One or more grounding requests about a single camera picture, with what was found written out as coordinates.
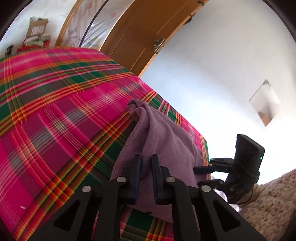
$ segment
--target brown door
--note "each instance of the brown door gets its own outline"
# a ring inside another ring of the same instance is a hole
[[[165,43],[207,1],[135,0],[100,51],[140,76]]]

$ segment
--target stack of items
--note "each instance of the stack of items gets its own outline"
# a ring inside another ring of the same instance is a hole
[[[30,25],[26,39],[24,40],[22,47],[17,49],[17,52],[48,47],[51,35],[44,34],[47,23],[48,19],[30,18]]]

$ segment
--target purple cloth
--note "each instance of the purple cloth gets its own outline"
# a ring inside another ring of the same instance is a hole
[[[133,99],[127,108],[137,125],[123,147],[112,171],[111,179],[121,176],[124,167],[131,164],[135,154],[142,155],[142,171],[139,199],[131,207],[152,216],[172,222],[171,205],[157,206],[154,201],[151,156],[158,155],[159,164],[169,169],[170,175],[188,186],[197,187],[197,182],[206,175],[196,176],[193,168],[203,165],[202,153],[192,138],[177,124],[147,102]]]

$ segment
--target silver rivet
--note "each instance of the silver rivet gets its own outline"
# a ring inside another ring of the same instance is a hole
[[[175,179],[174,177],[167,177],[167,178],[166,178],[166,181],[167,181],[168,183],[173,183],[173,182],[176,181],[176,179]]]
[[[116,179],[116,181],[118,181],[119,183],[124,183],[126,181],[126,178],[125,177],[118,177]]]
[[[90,191],[91,191],[91,187],[90,187],[90,186],[84,186],[84,187],[82,188],[82,191],[83,191],[83,192],[90,192]]]
[[[212,189],[211,189],[211,187],[209,187],[209,186],[207,186],[207,185],[204,185],[204,186],[202,186],[202,190],[203,190],[204,192],[209,192],[209,191],[211,191]]]

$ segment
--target plaid bedsheet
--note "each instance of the plaid bedsheet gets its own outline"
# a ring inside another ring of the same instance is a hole
[[[26,241],[77,188],[102,185],[136,122],[126,104],[145,100],[186,130],[208,162],[200,133],[155,91],[91,49],[40,49],[0,61],[0,217]],[[172,225],[124,207],[121,240],[173,240]]]

